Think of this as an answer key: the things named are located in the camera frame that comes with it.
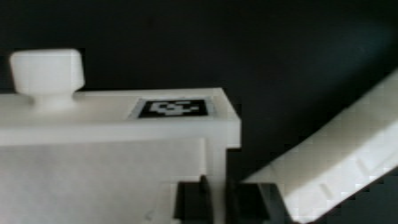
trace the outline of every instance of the dark wall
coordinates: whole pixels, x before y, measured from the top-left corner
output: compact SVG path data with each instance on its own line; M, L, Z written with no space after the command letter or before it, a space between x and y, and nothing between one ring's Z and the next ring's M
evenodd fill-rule
M244 121L244 149L230 154L242 179L397 67L397 6L393 0L4 0L0 90L13 91L10 53L61 47L84 53L84 90L224 87ZM388 186L365 196L386 206L358 203L328 223L376 210L379 223L395 223L397 181Z

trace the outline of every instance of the white cylinder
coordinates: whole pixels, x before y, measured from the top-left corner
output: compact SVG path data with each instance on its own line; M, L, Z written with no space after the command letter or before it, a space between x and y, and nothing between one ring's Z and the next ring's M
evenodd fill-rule
M75 106L73 92L84 86L82 57L75 49L20 51L11 55L17 92L34 99L34 109Z

